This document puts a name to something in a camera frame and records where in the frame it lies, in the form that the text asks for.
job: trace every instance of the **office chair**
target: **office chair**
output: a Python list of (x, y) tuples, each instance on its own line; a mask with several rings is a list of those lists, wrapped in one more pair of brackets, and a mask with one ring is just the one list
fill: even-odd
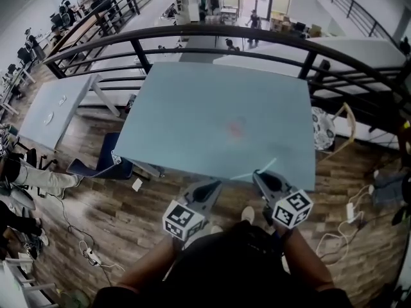
[(106, 134), (96, 169), (87, 167), (82, 161), (76, 158), (67, 168), (67, 172), (86, 178), (130, 179), (133, 174), (133, 163), (122, 158), (120, 164), (115, 164), (111, 155), (111, 151), (116, 147), (119, 136), (119, 132)]

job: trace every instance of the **white table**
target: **white table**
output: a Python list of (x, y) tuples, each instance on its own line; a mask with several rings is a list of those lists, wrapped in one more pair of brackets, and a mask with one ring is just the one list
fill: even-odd
[[(120, 112), (97, 85), (100, 80), (100, 75), (88, 74), (44, 83), (27, 112), (19, 136), (50, 150), (55, 150), (78, 105), (89, 89), (93, 89), (111, 112), (118, 117)], [(64, 96), (66, 100), (60, 106)], [(45, 120), (50, 114), (53, 114), (53, 117), (46, 124)]]
[[(39, 291), (43, 289), (54, 289), (55, 284), (45, 284), (40, 286), (25, 286), (34, 282), (34, 280), (20, 280), (16, 275), (14, 269), (19, 266), (20, 263), (33, 263), (32, 260), (24, 259), (6, 259), (3, 262), (4, 277), (6, 279), (5, 284), (1, 284), (3, 288), (7, 289), (8, 298), (13, 301), (16, 308), (33, 308), (31, 300), (29, 299), (30, 293), (33, 291)], [(57, 308), (57, 304), (42, 306), (42, 308)]]
[(251, 176), (240, 176), (268, 166), (312, 191), (315, 150), (307, 82), (242, 67), (156, 63), (114, 154), (247, 182)]
[(1, 101), (0, 101), (0, 106), (3, 107), (5, 110), (9, 111), (12, 114), (17, 114), (19, 115), (19, 112), (14, 109), (12, 106), (10, 106), (10, 104), (7, 103), (7, 97), (9, 95), (9, 93), (13, 90), (13, 88), (16, 85), (19, 85), (20, 82), (24, 82), (25, 85), (28, 84), (27, 80), (25, 80), (23, 78), (23, 73), (27, 76), (27, 78), (32, 82), (32, 83), (36, 83), (36, 81), (33, 79), (33, 77), (29, 74), (29, 72), (27, 71), (27, 69), (32, 65), (31, 63), (27, 63), (25, 66), (23, 66), (21, 68), (21, 70), (13, 77), (13, 80), (10, 82), (10, 84), (7, 86), (7, 88), (4, 90), (2, 96), (1, 97)]

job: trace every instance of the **white desk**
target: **white desk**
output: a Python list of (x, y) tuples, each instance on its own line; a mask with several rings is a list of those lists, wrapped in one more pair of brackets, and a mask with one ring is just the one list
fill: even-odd
[[(89, 89), (93, 89), (112, 113), (118, 117), (120, 112), (97, 85), (100, 80), (100, 75), (88, 74), (44, 83), (27, 112), (19, 136), (50, 150), (55, 150), (78, 105)], [(66, 100), (60, 106), (60, 101), (64, 96)], [(45, 120), (51, 113), (53, 117), (46, 124)]]

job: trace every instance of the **black shirt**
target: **black shirt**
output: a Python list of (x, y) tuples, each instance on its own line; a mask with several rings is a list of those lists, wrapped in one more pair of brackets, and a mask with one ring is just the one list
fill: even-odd
[(256, 15), (251, 15), (251, 26), (253, 27), (257, 27), (258, 26), (258, 22), (259, 22), (259, 17)]
[(352, 307), (344, 291), (316, 292), (288, 274), (281, 254), (273, 250), (273, 237), (248, 227), (252, 231), (247, 231), (247, 238), (224, 232), (196, 240), (181, 253), (167, 279), (141, 290), (141, 295), (122, 287), (101, 289), (92, 308), (155, 307), (157, 303), (195, 307), (226, 301), (231, 307), (245, 302), (273, 307)]
[(8, 182), (14, 182), (20, 173), (20, 158), (22, 157), (21, 154), (11, 153), (5, 158), (6, 161), (4, 162), (3, 172), (1, 173), (0, 180), (5, 181), (7, 177)]

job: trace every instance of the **desk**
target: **desk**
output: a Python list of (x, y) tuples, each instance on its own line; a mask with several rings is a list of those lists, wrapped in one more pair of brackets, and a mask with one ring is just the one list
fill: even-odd
[[(264, 168), (314, 190), (306, 81), (201, 63), (156, 63), (114, 150), (131, 161), (217, 178)], [(251, 177), (242, 180), (251, 182)]]
[[(88, 74), (44, 83), (24, 118), (19, 136), (54, 150), (90, 88), (115, 116), (119, 116), (119, 111), (97, 86), (100, 80), (100, 75)], [(59, 106), (63, 96), (67, 99)], [(53, 118), (45, 124), (50, 113), (53, 113)]]
[(27, 76), (27, 78), (32, 82), (36, 83), (33, 77), (28, 73), (27, 69), (33, 64), (33, 62), (27, 63), (26, 65), (22, 66), (20, 71), (13, 77), (13, 80), (7, 85), (7, 88), (4, 92), (0, 95), (0, 106), (3, 107), (5, 110), (9, 111), (12, 114), (19, 115), (19, 112), (16, 111), (13, 107), (8, 104), (8, 95), (11, 93), (13, 88), (16, 85), (19, 85), (21, 81), (27, 84), (27, 81), (22, 77), (23, 74)]

